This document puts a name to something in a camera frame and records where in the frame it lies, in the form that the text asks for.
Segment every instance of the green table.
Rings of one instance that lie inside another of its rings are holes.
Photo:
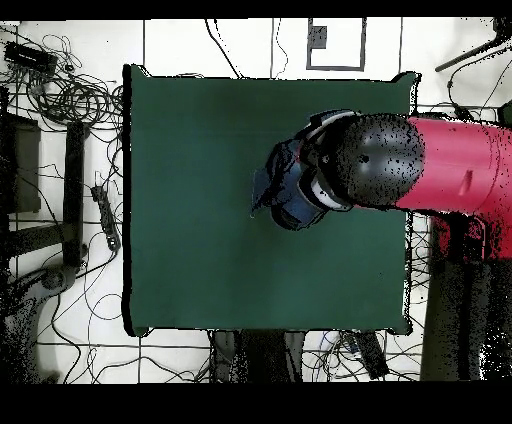
[[[288,232],[266,211],[252,219],[250,203],[254,171],[310,115],[408,113],[416,77],[164,78],[132,66],[131,325],[403,329],[403,212],[353,209]]]

